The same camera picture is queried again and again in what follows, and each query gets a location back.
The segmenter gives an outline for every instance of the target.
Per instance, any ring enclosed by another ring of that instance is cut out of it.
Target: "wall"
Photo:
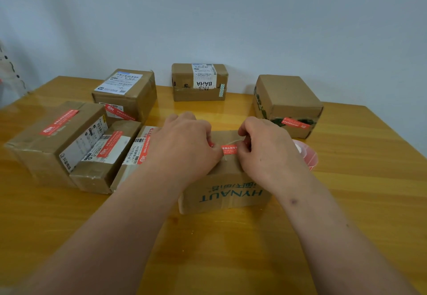
[[[230,92],[299,75],[324,101],[363,104],[427,155],[427,0],[0,0],[0,36],[35,88],[174,62],[225,63]]]

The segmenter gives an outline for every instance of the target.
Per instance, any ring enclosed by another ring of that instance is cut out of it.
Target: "person's left arm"
[[[171,115],[147,161],[14,294],[134,294],[171,207],[222,157],[210,133],[192,113]]]

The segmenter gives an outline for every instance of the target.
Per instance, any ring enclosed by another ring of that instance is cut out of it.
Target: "person's left hand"
[[[142,164],[180,179],[183,188],[202,178],[221,160],[220,145],[211,143],[211,124],[191,112],[170,115],[151,135],[147,160]]]

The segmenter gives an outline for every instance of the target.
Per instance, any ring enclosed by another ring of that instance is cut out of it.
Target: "person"
[[[286,130],[249,117],[238,132],[242,168],[285,210],[319,294],[418,294],[344,215]],[[171,207],[223,156],[209,142],[207,121],[169,116],[153,132],[147,160],[15,294],[136,293]]]

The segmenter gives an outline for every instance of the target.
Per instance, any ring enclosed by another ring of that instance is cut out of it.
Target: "person's right arm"
[[[319,294],[419,294],[339,208],[286,130],[247,118],[238,143],[244,171],[275,195],[297,233]]]

